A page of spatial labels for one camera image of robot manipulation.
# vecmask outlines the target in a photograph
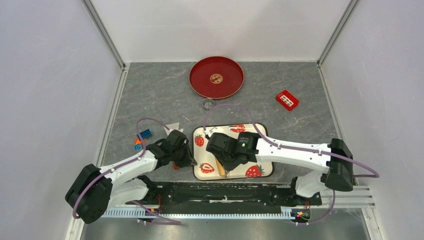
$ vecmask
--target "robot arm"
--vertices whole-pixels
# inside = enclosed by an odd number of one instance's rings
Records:
[[[324,189],[349,192],[353,190],[353,165],[345,160],[320,154],[321,151],[337,153],[353,158],[345,143],[333,139],[331,144],[305,144],[268,138],[280,145],[318,150],[318,153],[279,148],[266,142],[257,133],[241,132],[238,138],[215,132],[209,138],[206,150],[212,153],[229,172],[247,162],[277,162],[310,168],[305,176],[295,177],[291,182],[294,194],[310,198]]]
[[[148,145],[142,157],[138,153],[100,168],[89,164],[82,169],[67,192],[65,200],[74,207],[87,185],[100,174],[112,169],[87,191],[77,206],[76,212],[86,224],[96,221],[111,207],[133,200],[148,201],[154,198],[149,196],[149,190],[156,186],[142,175],[168,165],[170,162],[175,162],[175,165],[180,168],[196,165],[188,143],[187,137],[182,132],[173,130],[166,139]]]

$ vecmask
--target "gold emblem on plate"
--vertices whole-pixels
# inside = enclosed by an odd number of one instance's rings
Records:
[[[219,73],[214,73],[210,76],[210,81],[213,84],[220,84],[223,81],[223,76]]]

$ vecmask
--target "wire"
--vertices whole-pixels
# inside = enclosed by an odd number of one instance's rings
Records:
[[[150,211],[150,209],[148,209],[147,207],[143,206],[142,204],[140,204],[138,201],[132,201],[132,203],[138,205],[139,207],[141,207],[142,209],[144,209],[146,212],[148,212],[149,214],[157,217],[158,219],[162,219],[168,222],[146,222],[146,224],[151,224],[151,225],[181,225],[180,221],[176,221],[176,220],[172,220],[166,217],[163,217],[155,212]]]
[[[103,173],[101,173],[100,175],[98,175],[93,181],[91,181],[85,188],[84,188],[84,190],[81,192],[81,194],[79,195],[79,197],[78,197],[78,199],[76,200],[76,202],[75,202],[75,204],[74,204],[74,206],[73,206],[73,210],[72,210],[72,216],[73,216],[73,218],[75,218],[75,219],[80,219],[81,217],[80,216],[78,216],[78,214],[77,214],[77,208],[78,208],[78,206],[80,205],[80,202],[81,202],[81,199],[83,199],[83,197],[84,197],[84,195],[87,193],[87,191],[99,180],[99,179],[101,179],[102,177],[104,177],[105,175],[107,175],[107,174],[110,174],[112,171],[115,171],[115,170],[117,170],[117,169],[119,169],[119,168],[122,168],[123,166],[126,166],[126,165],[128,165],[128,164],[131,164],[131,163],[133,163],[134,161],[136,161],[136,160],[138,160],[139,158],[141,158],[141,157],[143,157],[144,156],[144,154],[146,153],[146,144],[145,144],[145,142],[144,142],[144,140],[143,140],[143,138],[142,138],[142,136],[140,135],[140,130],[139,130],[139,123],[141,122],[141,121],[143,121],[143,120],[153,120],[153,121],[155,121],[155,122],[157,122],[157,123],[159,123],[160,125],[162,125],[164,128],[166,128],[167,130],[170,130],[170,128],[168,127],[168,126],[166,126],[165,125],[165,123],[163,123],[163,122],[161,122],[161,121],[159,121],[159,120],[157,120],[157,119],[155,119],[155,118],[152,118],[152,117],[143,117],[143,118],[141,118],[141,119],[139,119],[138,121],[137,121],[137,123],[135,124],[135,129],[137,130],[137,136],[138,136],[138,138],[140,139],[140,141],[141,141],[141,145],[142,145],[142,147],[143,147],[143,151],[140,153],[140,154],[136,154],[135,156],[135,158],[133,158],[133,159],[130,159],[130,160],[128,160],[128,161],[126,161],[126,162],[123,162],[123,163],[121,163],[121,164],[118,164],[118,165],[116,165],[116,166],[114,166],[114,167],[112,167],[112,168],[110,168],[110,169],[108,169],[108,170],[106,170],[105,172],[103,172]]]
[[[319,150],[317,150],[317,149],[311,149],[311,148],[305,148],[305,147],[298,147],[298,146],[288,146],[288,145],[283,145],[283,144],[278,145],[277,143],[275,143],[275,142],[273,142],[273,141],[269,140],[269,139],[268,139],[268,138],[267,138],[267,137],[266,137],[266,136],[265,136],[265,135],[264,135],[261,131],[259,131],[259,129],[258,129],[258,127],[256,126],[256,123],[255,123],[255,121],[254,121],[254,119],[253,119],[252,115],[250,114],[250,112],[249,112],[249,111],[247,111],[244,107],[239,106],[239,105],[236,105],[236,104],[232,104],[232,103],[224,103],[224,104],[220,104],[220,105],[216,105],[216,106],[212,107],[212,108],[211,108],[211,109],[207,112],[206,116],[204,117],[204,121],[203,121],[203,130],[204,130],[204,131],[206,131],[206,121],[208,120],[209,114],[211,114],[211,112],[212,112],[213,110],[215,110],[215,109],[217,109],[217,108],[221,108],[221,107],[236,107],[236,108],[239,108],[239,109],[243,110],[243,111],[247,114],[247,116],[249,117],[249,119],[250,119],[251,123],[253,124],[254,129],[255,129],[255,130],[256,130],[256,132],[260,135],[260,137],[261,137],[261,138],[262,138],[265,142],[269,143],[270,145],[272,145],[272,146],[274,146],[274,147],[282,148],[282,149],[290,149],[290,150],[297,150],[297,151],[310,152],[310,153],[315,153],[315,154],[320,153],[320,151],[319,151]],[[355,161],[355,160],[353,160],[353,159],[350,159],[349,157],[342,156],[342,155],[339,155],[339,154],[336,154],[336,153],[332,153],[332,152],[328,152],[328,151],[321,151],[321,154],[324,154],[324,155],[327,155],[327,156],[331,156],[331,157],[335,157],[335,158],[338,158],[338,159],[345,160],[345,161],[350,162],[350,163],[352,163],[352,164],[355,164],[355,165],[357,165],[357,166],[359,166],[359,167],[361,167],[361,168],[363,168],[363,169],[366,169],[366,170],[368,170],[369,172],[371,172],[371,173],[372,173],[372,174],[359,174],[359,175],[353,175],[353,177],[354,177],[354,178],[379,178],[379,177],[380,177],[380,174],[379,174],[377,171],[375,171],[374,169],[372,169],[371,167],[369,167],[369,166],[367,166],[367,165],[365,165],[365,164],[363,164],[363,163],[361,163],[361,162],[358,162],[358,161]],[[333,193],[332,204],[331,204],[330,208],[328,209],[328,212],[327,212],[324,216],[322,216],[322,217],[320,217],[320,218],[318,218],[318,219],[316,219],[316,220],[313,220],[313,221],[311,221],[311,222],[307,222],[307,223],[298,223],[298,224],[301,224],[301,225],[309,225],[309,224],[318,223],[318,222],[320,222],[320,221],[322,221],[322,220],[326,219],[326,218],[327,218],[327,217],[331,214],[331,212],[333,211],[334,205],[335,205],[335,203],[336,203],[336,191],[334,191],[334,190],[333,190],[333,191],[332,191],[332,193]]]

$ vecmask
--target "tray with strawberry print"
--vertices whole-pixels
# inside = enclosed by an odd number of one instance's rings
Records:
[[[256,123],[257,128],[261,133],[267,135],[265,127]],[[202,130],[203,127],[198,127],[193,132],[193,155],[197,162],[197,166],[194,166],[194,176],[201,181],[210,180],[228,180],[228,179],[243,179],[243,178],[258,178],[268,177],[273,173],[273,164],[271,162],[248,162],[241,164],[234,170],[223,175],[223,171],[219,171],[218,161],[215,156],[206,151],[206,145],[208,140],[205,138],[205,134]],[[251,123],[247,124],[233,124],[233,125],[221,125],[221,126],[207,126],[207,129],[219,128],[220,132],[227,134],[232,138],[237,138],[241,132],[252,132],[257,131]]]

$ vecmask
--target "strawberry print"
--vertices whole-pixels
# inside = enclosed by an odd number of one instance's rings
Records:
[[[246,131],[246,127],[243,124],[230,125],[229,130],[235,133],[242,133]]]
[[[248,178],[255,178],[255,177],[261,177],[262,174],[264,174],[264,170],[262,169],[261,165],[255,165],[249,167],[249,169],[246,171],[246,177]]]
[[[213,171],[215,171],[215,168],[213,166],[211,166],[209,163],[202,163],[200,165],[200,170],[204,174],[210,174]]]
[[[194,143],[197,146],[201,147],[201,146],[203,146],[203,144],[205,144],[205,140],[203,139],[202,135],[199,134],[199,135],[194,137]]]

